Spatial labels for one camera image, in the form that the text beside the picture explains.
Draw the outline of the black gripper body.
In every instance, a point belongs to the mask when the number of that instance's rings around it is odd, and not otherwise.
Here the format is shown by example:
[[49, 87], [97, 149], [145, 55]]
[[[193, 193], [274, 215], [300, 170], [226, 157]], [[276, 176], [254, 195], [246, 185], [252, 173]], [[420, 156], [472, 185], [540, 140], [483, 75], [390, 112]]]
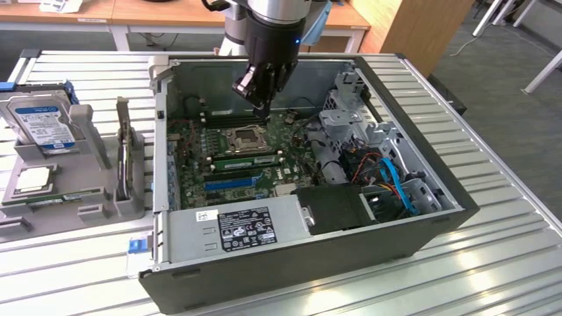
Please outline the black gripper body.
[[245, 46], [253, 66], [288, 65], [296, 62], [306, 19], [292, 24], [264, 20], [253, 11], [248, 13]]

